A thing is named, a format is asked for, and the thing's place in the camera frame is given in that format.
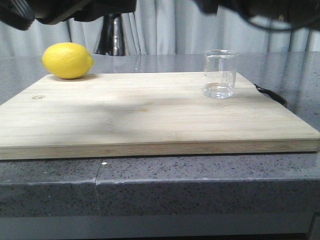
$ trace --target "cutting board edge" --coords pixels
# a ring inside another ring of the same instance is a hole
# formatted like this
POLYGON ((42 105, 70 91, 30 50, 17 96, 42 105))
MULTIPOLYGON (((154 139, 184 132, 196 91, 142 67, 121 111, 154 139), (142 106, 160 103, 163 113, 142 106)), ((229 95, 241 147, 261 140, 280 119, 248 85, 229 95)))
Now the cutting board edge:
POLYGON ((320 140, 233 141, 0 148, 0 160, 319 152, 320 140))

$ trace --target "white curtain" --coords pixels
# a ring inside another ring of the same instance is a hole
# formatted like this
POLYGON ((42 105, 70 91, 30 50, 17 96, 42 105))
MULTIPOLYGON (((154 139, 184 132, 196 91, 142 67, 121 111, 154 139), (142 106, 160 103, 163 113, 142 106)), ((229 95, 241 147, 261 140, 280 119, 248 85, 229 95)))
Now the white curtain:
MULTIPOLYGON (((122 14, 127 52, 130 55, 202 54, 209 49, 240 53, 319 51, 320 34, 306 28, 268 33, 220 7, 217 14, 200 12, 192 0, 137 0, 134 13, 122 14)), ((257 18, 264 26, 283 23, 257 18)), ((52 44, 75 42, 93 52, 102 19, 68 20, 57 25, 35 21, 28 31, 0 22, 0 57, 41 56, 52 44)))

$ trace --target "granite countertop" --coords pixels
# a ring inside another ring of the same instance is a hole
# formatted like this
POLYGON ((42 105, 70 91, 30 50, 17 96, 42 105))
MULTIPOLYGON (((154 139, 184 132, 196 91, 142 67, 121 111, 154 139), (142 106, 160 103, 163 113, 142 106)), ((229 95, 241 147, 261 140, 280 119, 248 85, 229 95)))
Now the granite countertop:
MULTIPOLYGON (((95 55, 91 73, 197 72, 202 55, 95 55)), ((238 72, 320 130, 320 53, 244 53, 238 72)), ((0 58, 0 104, 47 74, 0 58)), ((315 152, 0 161, 0 217, 320 211, 315 152)))

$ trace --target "wood grain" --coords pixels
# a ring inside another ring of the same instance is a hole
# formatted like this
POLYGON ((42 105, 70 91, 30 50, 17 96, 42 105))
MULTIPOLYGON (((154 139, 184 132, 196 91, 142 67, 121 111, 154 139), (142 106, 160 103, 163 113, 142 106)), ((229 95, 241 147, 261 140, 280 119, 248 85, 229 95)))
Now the wood grain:
POLYGON ((0 160, 318 151, 320 133, 237 75, 228 99, 202 72, 47 75, 0 106, 0 160))

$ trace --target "curtain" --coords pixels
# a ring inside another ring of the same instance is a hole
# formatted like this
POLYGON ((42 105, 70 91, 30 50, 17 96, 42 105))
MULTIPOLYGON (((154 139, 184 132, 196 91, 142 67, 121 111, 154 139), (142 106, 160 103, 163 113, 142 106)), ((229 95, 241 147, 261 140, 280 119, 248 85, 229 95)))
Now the curtain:
MULTIPOLYGON (((122 14, 129 55, 202 54, 209 49, 240 53, 319 51, 318 31, 268 33, 244 22, 236 13, 219 7, 217 14, 204 14, 192 0, 137 0, 134 13, 122 14)), ((266 27, 284 23, 256 17, 266 27)), ((0 57, 41 56, 52 44, 75 42, 93 52, 102 19, 56 25, 35 21, 20 31, 0 22, 0 57)))

